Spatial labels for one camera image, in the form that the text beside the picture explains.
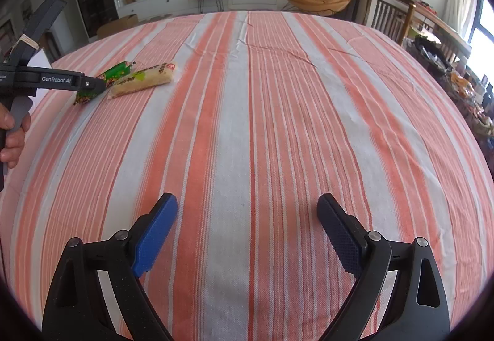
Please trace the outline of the person's left hand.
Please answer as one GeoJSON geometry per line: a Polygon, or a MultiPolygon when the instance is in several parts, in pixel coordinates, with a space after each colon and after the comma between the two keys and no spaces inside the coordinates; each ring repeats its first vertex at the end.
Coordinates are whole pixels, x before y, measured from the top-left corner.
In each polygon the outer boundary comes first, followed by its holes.
{"type": "MultiPolygon", "coordinates": [[[[1,129],[11,130],[15,125],[14,117],[1,105],[1,129]]],[[[31,126],[31,116],[29,113],[23,118],[22,124],[16,131],[8,134],[5,146],[1,150],[1,162],[13,169],[19,162],[21,153],[25,145],[25,136],[31,126]]]]}

